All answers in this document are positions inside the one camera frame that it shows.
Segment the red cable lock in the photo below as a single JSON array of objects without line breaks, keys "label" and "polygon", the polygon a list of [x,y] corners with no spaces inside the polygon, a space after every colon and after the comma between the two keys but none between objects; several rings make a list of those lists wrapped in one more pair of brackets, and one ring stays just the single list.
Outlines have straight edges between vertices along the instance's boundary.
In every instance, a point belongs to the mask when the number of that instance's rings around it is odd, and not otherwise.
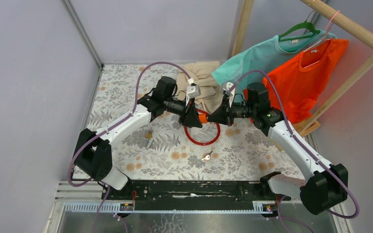
[{"label": "red cable lock", "polygon": [[209,146],[218,141],[221,135],[221,126],[214,122],[203,122],[202,129],[184,126],[187,139],[198,146]]}]

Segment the silver key pair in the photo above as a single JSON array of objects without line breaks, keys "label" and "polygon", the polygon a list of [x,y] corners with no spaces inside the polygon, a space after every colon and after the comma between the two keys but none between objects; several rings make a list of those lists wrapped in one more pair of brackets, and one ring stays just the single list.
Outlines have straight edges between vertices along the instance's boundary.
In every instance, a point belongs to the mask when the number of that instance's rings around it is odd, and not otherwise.
[{"label": "silver key pair", "polygon": [[211,154],[213,153],[213,151],[210,151],[209,153],[205,154],[203,157],[202,157],[202,161],[208,161],[211,159]]}]

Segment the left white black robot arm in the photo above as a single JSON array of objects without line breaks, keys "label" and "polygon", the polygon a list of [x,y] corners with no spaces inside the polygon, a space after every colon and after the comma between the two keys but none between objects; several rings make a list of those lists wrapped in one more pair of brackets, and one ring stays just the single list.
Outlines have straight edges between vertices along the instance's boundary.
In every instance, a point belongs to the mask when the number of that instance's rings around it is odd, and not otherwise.
[{"label": "left white black robot arm", "polygon": [[133,110],[96,131],[84,129],[78,138],[73,164],[91,179],[112,187],[117,198],[128,198],[131,194],[127,183],[129,178],[113,167],[112,147],[116,143],[165,112],[178,115],[183,126],[203,126],[194,104],[195,98],[201,94],[199,86],[190,82],[184,100],[175,97],[176,90],[175,79],[163,76],[151,92],[136,101]]}]

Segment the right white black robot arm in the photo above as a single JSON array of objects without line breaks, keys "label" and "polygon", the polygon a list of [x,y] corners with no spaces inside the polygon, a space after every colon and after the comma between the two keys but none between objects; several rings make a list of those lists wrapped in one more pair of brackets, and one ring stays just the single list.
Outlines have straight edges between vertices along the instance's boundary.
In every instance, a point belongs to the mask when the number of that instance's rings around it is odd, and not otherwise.
[{"label": "right white black robot arm", "polygon": [[224,82],[220,91],[222,102],[207,121],[230,126],[236,118],[251,119],[257,129],[291,158],[304,176],[296,179],[275,172],[261,178],[263,184],[259,193],[263,199],[271,200],[277,194],[298,199],[314,215],[347,200],[346,167],[332,164],[306,143],[283,112],[271,106],[264,84],[249,84],[246,100],[242,103],[234,102],[235,90],[231,82]]}]

